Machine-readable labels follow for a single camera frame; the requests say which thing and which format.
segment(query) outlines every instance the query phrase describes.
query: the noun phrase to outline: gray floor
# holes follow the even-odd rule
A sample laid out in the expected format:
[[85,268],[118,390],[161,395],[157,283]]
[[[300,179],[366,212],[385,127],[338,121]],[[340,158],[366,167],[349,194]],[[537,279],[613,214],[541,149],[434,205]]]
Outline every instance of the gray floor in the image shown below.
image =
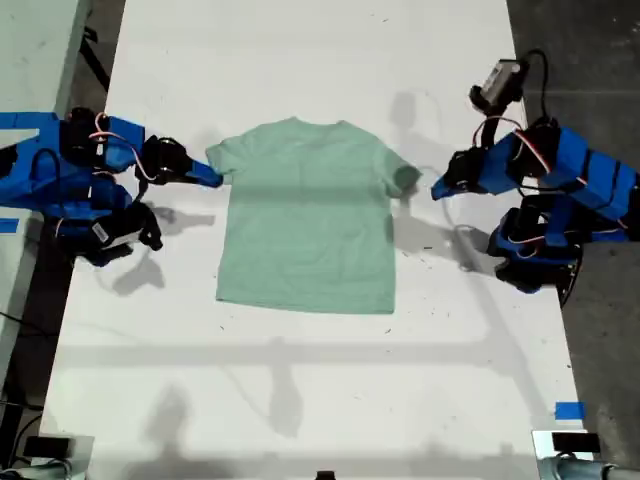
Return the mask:
[[[550,112],[587,137],[593,148],[640,170],[640,1],[508,0],[508,4],[517,52],[541,47],[550,57]],[[100,35],[96,52],[109,69],[123,5],[124,0],[96,0],[88,22]],[[478,81],[487,73],[478,72]],[[527,92],[532,118],[536,89],[532,81]],[[72,96],[74,105],[95,110],[104,106],[104,92],[82,60]],[[47,328],[59,325],[66,298],[64,279],[70,275],[52,249],[41,252],[25,312],[25,318]],[[58,288],[51,287],[52,278]],[[640,285],[637,246],[588,247],[564,320],[588,428],[601,435],[606,459],[640,468],[640,351],[635,344],[640,339],[640,294],[635,285]],[[38,308],[43,302],[54,305],[59,317],[45,316]],[[37,361],[33,349],[33,343],[21,345],[15,364],[29,400],[37,403],[43,401],[55,349],[42,345],[41,352],[48,353],[41,353]]]

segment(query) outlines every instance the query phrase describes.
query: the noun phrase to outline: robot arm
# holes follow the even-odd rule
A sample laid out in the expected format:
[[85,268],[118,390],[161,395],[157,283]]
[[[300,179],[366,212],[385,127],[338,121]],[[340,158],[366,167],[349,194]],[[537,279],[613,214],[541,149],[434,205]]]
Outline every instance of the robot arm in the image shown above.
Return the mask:
[[[117,117],[76,108],[53,113],[0,113],[0,129],[38,128],[39,134],[0,150],[0,205],[40,211],[70,255],[96,265],[131,252],[129,242],[162,247],[155,215],[140,200],[149,184],[184,182],[218,187],[222,177],[190,158],[170,138]],[[114,174],[135,165],[137,197]]]
[[[546,82],[546,58],[532,52],[543,56]],[[560,127],[546,114],[544,102],[543,116],[531,127],[516,129],[494,144],[500,115],[522,96],[529,56],[500,60],[485,85],[472,88],[472,103],[487,116],[481,143],[453,155],[431,194],[439,200],[466,192],[538,190],[538,195],[523,195],[520,208],[502,218],[487,253],[505,258],[496,269],[499,279],[525,292],[555,285],[564,303],[579,271],[584,243],[640,239],[640,176]],[[544,186],[525,187],[525,177]]]

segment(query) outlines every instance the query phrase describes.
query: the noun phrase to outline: cable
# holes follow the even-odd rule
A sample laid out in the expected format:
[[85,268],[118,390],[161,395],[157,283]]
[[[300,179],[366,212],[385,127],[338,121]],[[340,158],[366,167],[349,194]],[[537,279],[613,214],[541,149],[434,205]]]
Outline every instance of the cable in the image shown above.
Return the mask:
[[21,333],[18,335],[20,338],[44,338],[45,340],[51,340],[58,338],[59,335],[44,335],[42,333]]
[[[610,228],[607,230],[596,230],[594,232],[591,233],[615,233],[620,231],[619,228]],[[567,233],[579,233],[580,230],[565,230],[563,233],[566,235]],[[539,235],[537,237],[533,237],[533,238],[526,238],[524,240],[513,240],[510,236],[507,237],[507,240],[509,240],[510,243],[513,243],[515,245],[521,245],[521,244],[525,244],[525,243],[533,243],[533,242],[538,242],[540,240],[544,240],[544,235]]]
[[131,148],[131,151],[133,152],[133,156],[136,159],[136,163],[138,164],[138,168],[140,169],[140,172],[142,172],[142,176],[147,180],[149,180],[150,182],[155,180],[157,175],[154,177],[150,177],[149,175],[147,175],[147,172],[145,171],[144,167],[142,166],[142,162],[140,161],[140,154],[138,153],[138,150],[129,140],[127,140],[121,135],[118,135],[117,133],[107,132],[105,130],[102,130],[102,127],[100,126],[100,119],[106,118],[106,117],[107,117],[107,114],[105,112],[100,112],[96,115],[96,119],[94,123],[95,123],[97,132],[89,135],[89,138],[91,139],[97,138],[98,140],[102,140],[103,137],[113,137],[126,143],[129,146],[129,148]]
[[9,320],[12,320],[16,323],[19,323],[20,325],[24,325],[25,327],[29,327],[29,328],[33,328],[34,330],[38,331],[40,334],[42,334],[43,337],[57,337],[56,334],[54,333],[47,333],[45,330],[43,330],[42,328],[40,328],[38,325],[36,325],[35,323],[31,323],[28,322],[26,320],[22,320],[21,318],[18,317],[14,317],[13,315],[9,315],[8,313],[5,312],[0,312],[0,315],[2,315],[5,318],[8,318]]
[[15,403],[15,402],[8,402],[6,400],[0,400],[0,405],[8,405],[10,407],[20,407],[24,410],[32,410],[34,412],[42,412],[44,410],[44,407],[41,407],[39,405],[30,405],[28,403]]
[[567,287],[567,291],[565,292],[563,297],[560,299],[560,308],[563,308],[566,305],[567,300],[569,300],[569,297],[573,293],[573,287],[575,287],[575,285],[576,285],[576,281],[578,280],[578,274],[580,273],[581,269],[582,269],[582,255],[580,255],[580,257],[578,257],[578,260],[576,262],[576,268],[572,272],[573,275],[571,277],[571,282],[569,283],[569,286]]
[[144,197],[144,194],[147,193],[147,190],[149,190],[149,182],[140,179],[140,181],[138,182],[138,195],[136,195],[136,198],[133,200],[134,203],[142,200],[142,197]]
[[516,120],[513,120],[512,118],[502,117],[500,115],[492,115],[490,117],[485,118],[480,123],[480,125],[478,125],[478,128],[476,128],[476,131],[473,132],[473,137],[471,138],[471,141],[473,142],[473,146],[474,147],[478,145],[478,133],[480,133],[480,130],[484,127],[484,125],[489,120],[504,120],[505,122],[513,123],[516,127],[518,127],[520,130],[522,130],[522,125],[520,123],[518,123]]
[[13,463],[11,465],[9,465],[9,467],[13,467],[17,462],[22,462],[22,463],[26,464],[28,467],[31,466],[31,461],[29,461],[29,459],[24,458],[24,457],[16,457],[16,459],[13,461]]
[[549,83],[549,59],[547,55],[539,48],[533,48],[524,54],[526,57],[538,56],[542,60],[542,90],[540,91],[540,110],[542,116],[548,118],[547,113],[547,84]]
[[522,259],[527,259],[527,258],[531,258],[531,257],[535,257],[538,253],[538,247],[533,249],[533,252],[531,252],[529,255],[521,255],[520,252],[516,252],[516,255],[518,255],[518,257],[522,258]]
[[60,230],[60,225],[62,225],[63,220],[64,220],[64,217],[58,220],[58,222],[56,223],[56,231],[55,231],[55,234],[53,235],[54,238],[58,238],[58,231]]
[[535,190],[536,192],[562,193],[562,190],[558,188],[553,188],[553,187],[547,188],[547,187],[534,187],[533,185],[523,185],[523,184],[518,185],[518,190],[523,188],[525,190]]
[[527,148],[531,151],[531,153],[533,153],[533,156],[536,157],[536,159],[540,162],[545,172],[547,174],[551,173],[551,166],[549,165],[549,162],[547,162],[542,156],[542,154],[538,152],[536,147],[534,147],[533,144],[529,142],[529,140],[527,140],[527,137],[524,136],[524,132],[522,130],[514,130],[513,134],[516,137],[518,137],[520,141],[527,146]]
[[115,180],[116,180],[116,176],[115,176],[113,173],[111,173],[111,172],[107,172],[106,170],[98,170],[97,172],[93,172],[91,175],[96,175],[96,176],[97,176],[97,175],[105,175],[105,176],[107,176],[107,177],[111,177],[111,178],[113,178],[113,181],[114,181],[114,182],[115,182]]
[[25,432],[29,429],[31,425],[36,423],[41,418],[42,418],[42,414],[36,417],[33,417],[31,420],[27,422],[27,424],[24,427],[22,427],[22,430],[20,430],[20,433],[18,433],[18,436],[16,437],[16,440],[13,443],[13,449],[11,450],[11,456],[9,457],[9,465],[13,465],[13,463],[15,462],[16,453],[18,451],[18,445],[20,445],[20,440],[22,439],[22,436],[25,434]]

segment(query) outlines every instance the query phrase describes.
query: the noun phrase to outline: green t-shirt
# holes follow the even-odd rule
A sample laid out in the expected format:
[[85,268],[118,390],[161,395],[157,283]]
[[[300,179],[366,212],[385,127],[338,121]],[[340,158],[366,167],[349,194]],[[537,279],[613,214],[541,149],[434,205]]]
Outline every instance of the green t-shirt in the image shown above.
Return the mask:
[[393,312],[389,197],[415,185],[414,167],[348,122],[295,117],[228,138],[207,157],[232,183],[218,300]]

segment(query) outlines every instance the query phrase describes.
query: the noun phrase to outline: white table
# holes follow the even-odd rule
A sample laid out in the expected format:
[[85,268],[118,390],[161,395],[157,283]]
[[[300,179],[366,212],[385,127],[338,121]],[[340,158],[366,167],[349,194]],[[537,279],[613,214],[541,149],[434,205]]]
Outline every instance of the white table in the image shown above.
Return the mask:
[[[86,0],[2,0],[0,112],[64,115],[87,10]],[[0,148],[35,134],[0,130]],[[37,217],[0,208],[0,218],[19,219],[15,234],[0,234],[0,311],[15,317],[22,317],[37,258]],[[0,385],[19,328],[0,316]]]
[[481,120],[469,87],[513,56],[504,0],[127,2],[110,114],[202,159],[260,123],[344,119],[424,176],[394,205],[389,316],[216,302],[229,188],[152,188],[161,251],[76,263],[42,432],[93,437],[94,479],[536,478],[531,430],[581,426],[553,416],[576,400],[555,291],[499,282],[461,231],[515,195],[429,192]]

